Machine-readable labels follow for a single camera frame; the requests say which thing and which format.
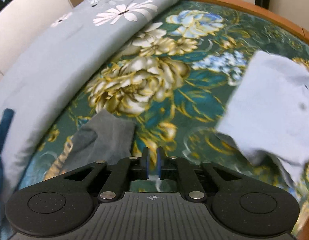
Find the dark blue cloth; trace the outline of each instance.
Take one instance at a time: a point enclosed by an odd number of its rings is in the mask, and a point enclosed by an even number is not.
[[[8,108],[4,110],[4,113],[2,115],[1,122],[0,122],[0,153],[4,146],[6,136],[7,136],[11,121],[13,119],[13,115],[14,115],[14,111]],[[1,158],[0,158],[0,192],[2,188],[2,182],[3,182],[3,168],[2,168]]]
[[[12,109],[5,109],[0,122],[0,153],[4,146],[4,142],[13,119],[14,111]]]

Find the ribbed plastic surface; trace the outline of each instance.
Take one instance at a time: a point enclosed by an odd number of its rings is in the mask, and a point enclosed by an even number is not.
[[[205,205],[188,202],[180,193],[127,192],[117,202],[101,204],[86,224],[68,234],[35,238],[16,233],[11,239],[251,240],[253,238],[228,231],[211,217]],[[268,239],[294,238],[285,234]]]

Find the blue flower print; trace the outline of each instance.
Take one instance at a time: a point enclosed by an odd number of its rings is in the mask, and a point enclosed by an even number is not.
[[[208,69],[214,72],[222,72],[228,76],[228,85],[236,86],[242,78],[240,67],[245,67],[246,64],[244,55],[235,51],[234,55],[228,52],[223,53],[221,56],[209,55],[203,60],[193,62],[192,69]]]
[[[166,18],[166,22],[182,25],[170,32],[170,35],[191,39],[213,34],[224,26],[221,23],[223,22],[221,16],[198,10],[186,10],[180,12],[179,15],[170,15]]]

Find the gray cloth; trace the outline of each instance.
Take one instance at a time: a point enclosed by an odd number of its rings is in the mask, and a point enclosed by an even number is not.
[[[309,161],[309,72],[256,52],[216,130],[253,165],[269,155],[292,186]]]
[[[63,171],[72,171],[89,163],[105,160],[108,164],[130,157],[135,124],[101,110],[72,138],[73,147]]]

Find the light blue cloth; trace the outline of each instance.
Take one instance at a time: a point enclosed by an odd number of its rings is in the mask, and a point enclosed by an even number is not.
[[[253,165],[269,155],[293,186],[309,161],[308,70],[256,52],[216,130]]]
[[[136,32],[178,0],[86,0],[52,24],[0,81],[16,114],[2,151],[7,201],[31,154],[81,86]]]

